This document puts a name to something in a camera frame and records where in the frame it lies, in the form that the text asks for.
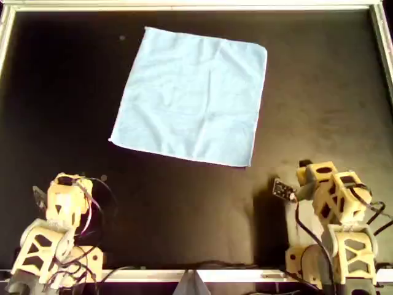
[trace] black cable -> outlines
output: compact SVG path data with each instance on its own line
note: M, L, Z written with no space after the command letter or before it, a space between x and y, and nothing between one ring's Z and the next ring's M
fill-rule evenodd
M333 288L333 293L337 294L337 289L336 289L336 284L334 282L334 273L333 273L333 264L332 260L330 259L330 255L328 254L326 248L323 246L322 242L314 235L312 231L310 231L300 220L299 218L299 201L297 202L296 205L296 210L295 210L295 220L296 223L311 237L313 240L318 244L318 246L321 247L322 254L325 257L326 262L328 263L329 267L329 278L330 282L332 283L332 288Z
M302 255L300 256L300 273L301 273L302 276L303 276L303 256L307 252L307 250L310 249L312 246L314 246L314 245L307 246L304 249Z
M388 223L386 223L385 225L381 226L379 229L377 229L377 230L374 232L374 235L375 235L375 236L378 235L378 234L380 234L380 233L382 233L382 231L384 231L385 229L387 229L388 227L390 227L391 225L393 225L393 216L391 216L391 215L385 213L385 212L383 211L384 207L383 207L383 209L382 209L382 208L375 208L372 204L368 204L368 203L367 203L365 200L363 200L363 198L355 191L355 188L365 189L365 190L369 191L369 193L371 194L371 190L370 190L365 184L362 184L362 183L354 184L353 186L349 187L349 190L351 191L352 195L353 195L361 204L363 204L364 206L366 206L366 208L368 208L368 209L374 211L374 212L377 213L378 215L382 215L382 216L388 217L388 218L391 220L391 221L389 221Z
M380 233L382 233L382 231L384 231L385 229L387 229L389 226L393 225L393 220L390 220L387 224L385 224L384 226L381 226L379 229L377 229L374 232L374 235L377 236Z
M104 284L104 282L111 276L111 275L113 275L115 272L117 272L117 271L119 271L119 270L122 270L122 269L138 269L138 268L136 268L136 267L133 267L133 266L122 266L122 267L119 267L119 268L117 268L117 269L112 269L110 272L108 272L107 273L107 275L99 282L99 286L98 286L98 295L99 295L99 291L100 291L100 289L102 288L102 286L103 286L103 284Z
M106 188L106 190L109 192L109 194L111 195L111 198L112 198L112 200L113 200L113 202L114 202L114 204L115 204L115 211L114 211L114 214L113 214L113 216L115 217L115 216L117 215L117 211L118 211L118 209L119 209L119 202L118 202L118 200L117 200L117 197L116 197L115 194L113 193L112 189L111 189L104 181L100 180L99 178L89 177L89 178L87 178L87 179L93 180L93 181L98 181L98 182L101 183L101 184Z
M44 284L44 288L42 289L43 293L46 293L48 287L53 283L53 281L56 279L56 276L61 274L61 273L66 273L68 274L71 278L75 280L77 280L76 277L73 276L74 273L72 272L68 272L67 270L58 270L57 272L55 272L53 275L50 276L49 280L47 280L47 282Z
M285 273L288 277L293 278L294 280L298 281L299 283L302 283L308 287L310 287L311 289L313 289L314 291L321 293L321 290L318 289L318 287L314 286L313 284L309 283L308 281L298 277L297 275L295 275L292 272L287 271L286 269L280 269L280 271L282 271L283 273Z
M381 205L381 208L379 209L378 212L376 212L368 221L367 224L370 225L378 216L379 214L381 214L385 208L386 208L386 204L382 201L378 201L378 202L374 202L372 203L372 205Z

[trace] towel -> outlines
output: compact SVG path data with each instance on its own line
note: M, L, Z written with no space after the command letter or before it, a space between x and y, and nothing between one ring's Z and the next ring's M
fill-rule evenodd
M266 62L257 44L145 28L109 141L251 166Z

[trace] wire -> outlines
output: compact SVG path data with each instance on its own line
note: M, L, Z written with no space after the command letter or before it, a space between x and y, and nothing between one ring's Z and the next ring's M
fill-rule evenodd
M44 288L42 289L43 293L46 293L48 287L53 283L53 281L56 279L57 275L59 275L61 273L68 274L70 277L72 277L74 279L74 281L77 280L77 278L73 276L73 274L74 274L73 272L68 272L67 270L58 270L53 275L51 275L49 280L44 284Z
M375 218L378 216L378 215L382 215L382 216L385 216L385 217L388 217L391 221L389 221L388 223L386 223L385 225L383 225L383 226L381 226L379 229L377 229L375 232L374 232L374 235L375 236L377 236L377 235L379 235L380 233L382 233L382 231L384 231L385 229L387 229L388 227L390 227L391 225L393 225L393 216L391 216L391 215L389 215L389 214L387 214L387 213L385 213L383 210L384 210L384 203L383 202L376 202L376 203L371 203L371 204L369 204L369 203L367 203L365 200L363 200L363 198L355 191L355 188L360 188L360 189L365 189L365 190L367 190L367 191L369 191L369 193L372 195L372 193L371 193L371 190L365 185L365 184L362 184L362 183L357 183L357 184L354 184L354 185L352 185L351 187L349 187L349 190L351 191L351 193L352 193L352 195L353 196L355 196L355 198L361 203L361 204L363 204L364 206L366 206L368 209L370 209L370 210L372 210L372 211L374 211L376 214L374 214L374 216L372 217L372 218L374 218L374 219L372 219L372 218L370 218L370 219L372 219L372 221L373 220L375 220ZM373 205L374 204L377 204L377 203L383 203L383 205L382 205L382 207L381 208L375 208Z
M384 226L381 226L379 229L377 229L374 232L374 235L377 236L380 233L382 233L385 229L387 229L389 226L393 225L393 220L389 221L388 223L386 223Z
M370 225L378 216L385 210L386 204L382 201L379 202L374 202L371 205L381 205L381 208L379 209L379 212L376 212L368 221L367 224Z
M337 289L336 289L336 284L334 282L334 274L333 274L333 264L332 264L332 260L330 259L330 256L326 250L326 248L323 246L322 242L314 235L314 233L312 231L310 231L300 220L299 218L299 201L297 201L297 205L296 205L296 210L295 210L295 220L296 223L311 237L313 238L313 240L318 244L318 246L321 247L322 250L322 254L325 257L325 260L328 264L329 267L329 278L330 278L330 282L332 283L332 288L333 288L333 293L337 294Z
M84 226L84 229L82 229L82 231L80 232L80 234L76 234L76 235L85 235L85 231L87 230L88 226L90 225L91 222L91 216L92 216L92 209L91 209L91 204L90 202L87 200L88 203L88 216L87 216L87 220Z
M113 275L115 272L117 272L117 271L119 271L119 270L123 270L123 269L138 269L138 268L137 268L137 267L134 267L134 266L122 266L122 267L119 267L119 268L117 268L117 269L112 269L112 270L111 270L110 272L108 272L107 275L99 282L99 286L98 286L98 288L97 288L98 294L99 294L99 291L100 291L100 289L102 288L104 282L105 282L111 275Z
M308 287L310 287L311 289L313 289L314 291L321 293L320 289L318 289L316 286L314 286L313 284L309 283L308 281L298 277L297 275L295 275L292 272L287 271L286 269L280 269L283 273L285 273L288 277L293 278L294 280L298 281L299 283L302 283Z
M113 202L115 204L115 211L114 211L113 216L116 216L117 215L117 211L119 209L119 202L117 201L117 197L113 193L112 189L104 181L100 180L99 178L89 177L87 179L93 180L93 181L97 181L97 182L101 183L106 188L106 190L111 195L111 198L112 198L112 200L113 200Z

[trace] aluminum frame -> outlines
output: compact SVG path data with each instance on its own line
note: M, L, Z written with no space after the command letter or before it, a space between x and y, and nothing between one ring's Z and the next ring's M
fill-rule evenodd
M127 10L356 10L372 15L376 40L386 73L393 105L392 39L381 0L2 0L0 20L0 78L17 12L73 12ZM111 270L103 270L106 275ZM119 270L108 282L179 282L185 270ZM285 282L291 281L280 270L215 269L197 270L204 282ZM380 270L378 282L393 282L393 270Z

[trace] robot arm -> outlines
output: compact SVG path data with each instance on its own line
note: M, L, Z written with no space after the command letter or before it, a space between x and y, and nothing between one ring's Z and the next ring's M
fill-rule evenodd
M287 271L330 294L335 289L329 275L331 263L336 293L352 294L361 289L365 294L376 294L374 258L378 245L369 225L362 223L372 199L368 188L355 172L339 173L332 162L308 162L297 170L297 178L301 186L294 199L313 201L330 262L317 244L291 247L286 253Z
M28 287L30 294L56 294L60 287L100 280L102 251L74 246L81 215L88 210L91 214L92 188L93 183L79 175L60 173L51 182L46 220L36 219L21 236L21 250L6 287L9 293L22 294Z

